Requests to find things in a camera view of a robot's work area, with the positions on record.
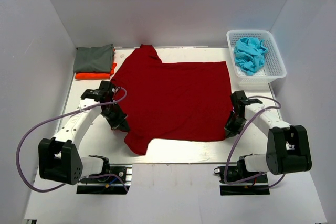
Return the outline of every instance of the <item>red shirt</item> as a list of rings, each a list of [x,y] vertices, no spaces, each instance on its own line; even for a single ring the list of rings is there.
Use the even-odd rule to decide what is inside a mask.
[[[153,138],[225,138],[232,110],[226,62],[162,63],[152,46],[141,45],[111,81],[128,92],[119,105],[131,128],[124,141],[136,154],[146,154]]]

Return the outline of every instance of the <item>basket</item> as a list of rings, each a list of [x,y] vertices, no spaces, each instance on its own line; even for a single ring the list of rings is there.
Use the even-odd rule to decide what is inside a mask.
[[[240,66],[235,64],[234,49],[237,41],[244,37],[254,37],[259,40],[264,40],[264,46],[268,48],[265,54],[265,64],[258,72],[253,76],[247,76]],[[279,49],[273,35],[269,31],[264,30],[232,30],[226,34],[227,42],[229,45],[230,55],[234,70],[237,75],[237,82],[239,85],[250,84],[264,84],[270,83],[278,78],[286,76],[285,65],[282,61]]]

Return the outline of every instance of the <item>folded gray shirt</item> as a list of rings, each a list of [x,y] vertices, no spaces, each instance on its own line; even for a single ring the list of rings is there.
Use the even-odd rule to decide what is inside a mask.
[[[110,73],[113,64],[113,45],[103,47],[79,47],[77,49],[73,72]]]

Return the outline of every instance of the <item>folded orange cloth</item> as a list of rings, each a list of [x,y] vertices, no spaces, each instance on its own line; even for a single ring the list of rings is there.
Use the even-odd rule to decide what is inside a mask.
[[[76,80],[102,80],[102,79],[110,79],[111,75],[114,74],[114,69],[117,64],[112,64],[112,69],[110,73],[77,73],[75,75]]]

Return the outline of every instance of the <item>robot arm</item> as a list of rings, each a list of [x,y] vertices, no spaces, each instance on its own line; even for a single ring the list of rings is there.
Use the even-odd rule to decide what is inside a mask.
[[[87,89],[81,96],[78,109],[98,103],[113,101],[116,87],[109,81],[102,81],[96,90]],[[80,157],[78,147],[93,121],[102,114],[111,128],[129,131],[129,126],[119,105],[98,106],[81,111],[51,139],[42,139],[38,145],[40,176],[57,182],[74,185],[81,177],[109,173],[109,161],[101,156]]]
[[[234,110],[225,126],[226,137],[239,134],[247,120],[263,110],[258,99],[248,99],[244,91],[231,95]],[[306,129],[280,120],[265,111],[253,123],[268,137],[266,154],[247,155],[239,158],[237,167],[242,178],[255,172],[272,172],[275,175],[304,172],[311,169],[311,156]]]

